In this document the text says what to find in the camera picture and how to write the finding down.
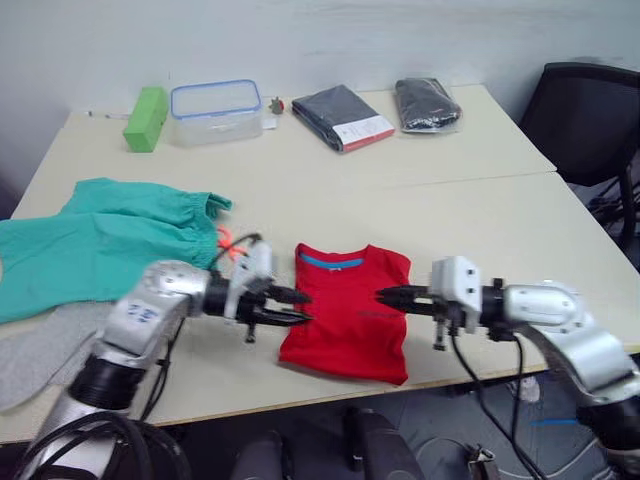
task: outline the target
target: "black chair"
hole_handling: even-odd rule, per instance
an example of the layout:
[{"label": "black chair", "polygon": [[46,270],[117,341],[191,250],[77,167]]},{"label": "black chair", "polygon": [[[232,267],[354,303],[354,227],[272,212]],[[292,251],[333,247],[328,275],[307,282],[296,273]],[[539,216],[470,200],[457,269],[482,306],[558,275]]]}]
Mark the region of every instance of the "black chair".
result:
[{"label": "black chair", "polygon": [[640,146],[640,73],[588,63],[548,63],[520,129],[569,183],[615,177],[629,254],[636,216],[629,164]]}]

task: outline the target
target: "green box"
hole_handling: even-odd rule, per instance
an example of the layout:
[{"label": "green box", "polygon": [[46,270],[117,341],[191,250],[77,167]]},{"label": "green box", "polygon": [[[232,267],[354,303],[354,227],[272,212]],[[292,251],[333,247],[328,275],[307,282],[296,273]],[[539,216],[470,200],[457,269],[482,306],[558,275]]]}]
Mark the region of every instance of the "green box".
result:
[{"label": "green box", "polygon": [[153,152],[167,119],[169,102],[162,87],[144,87],[123,135],[131,151]]}]

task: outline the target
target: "small red object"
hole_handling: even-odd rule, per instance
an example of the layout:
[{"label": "small red object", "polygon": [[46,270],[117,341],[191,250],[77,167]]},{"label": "small red object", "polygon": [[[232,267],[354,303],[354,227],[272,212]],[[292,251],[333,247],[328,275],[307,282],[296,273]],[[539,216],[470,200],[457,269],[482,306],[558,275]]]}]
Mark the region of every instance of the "small red object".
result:
[{"label": "small red object", "polygon": [[[229,246],[233,243],[233,235],[231,234],[231,231],[224,225],[218,225],[217,230],[220,234],[220,236],[218,237],[218,247],[222,249],[229,248]],[[235,262],[236,255],[246,255],[247,250],[242,247],[231,247],[229,248],[228,253],[231,260]]]}]

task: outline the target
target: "floor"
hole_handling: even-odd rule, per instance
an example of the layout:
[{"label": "floor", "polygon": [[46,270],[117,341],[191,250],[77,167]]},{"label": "floor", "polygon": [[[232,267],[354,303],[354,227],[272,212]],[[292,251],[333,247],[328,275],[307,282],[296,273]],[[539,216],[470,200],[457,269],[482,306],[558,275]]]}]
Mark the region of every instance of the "floor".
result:
[{"label": "floor", "polygon": [[[543,471],[552,473],[575,457],[592,436],[577,424],[531,424],[542,420],[571,420],[575,415],[573,402],[549,374],[540,374],[537,378],[542,388],[541,400],[536,404],[523,404],[518,439]],[[513,400],[506,384],[488,388],[486,395],[493,411],[506,424]],[[385,415],[416,453],[421,444],[435,436],[481,444],[496,454],[502,470],[526,477],[507,441],[481,412],[475,393],[460,388],[417,390],[242,415],[173,427],[169,432],[180,440],[196,480],[228,478],[242,446],[271,429],[291,440],[297,480],[363,479],[362,473],[351,472],[346,467],[343,457],[341,415],[349,406],[372,408]],[[8,477],[10,465],[21,450],[20,446],[0,448],[0,479]],[[449,442],[430,443],[420,452],[418,460],[428,479],[470,478],[462,449]],[[594,447],[554,478],[592,479],[604,468],[603,456]],[[157,478],[172,478],[168,473],[167,470]],[[503,474],[502,478],[512,477]]]}]

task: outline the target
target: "green cloth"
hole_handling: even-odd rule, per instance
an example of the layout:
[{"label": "green cloth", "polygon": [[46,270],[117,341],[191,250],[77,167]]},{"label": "green cloth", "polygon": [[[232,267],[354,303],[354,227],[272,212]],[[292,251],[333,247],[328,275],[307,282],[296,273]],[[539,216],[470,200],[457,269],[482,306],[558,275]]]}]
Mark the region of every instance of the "green cloth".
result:
[{"label": "green cloth", "polygon": [[58,215],[0,222],[0,323],[64,303],[116,300],[157,260],[209,268],[231,201],[153,183],[78,182]]}]

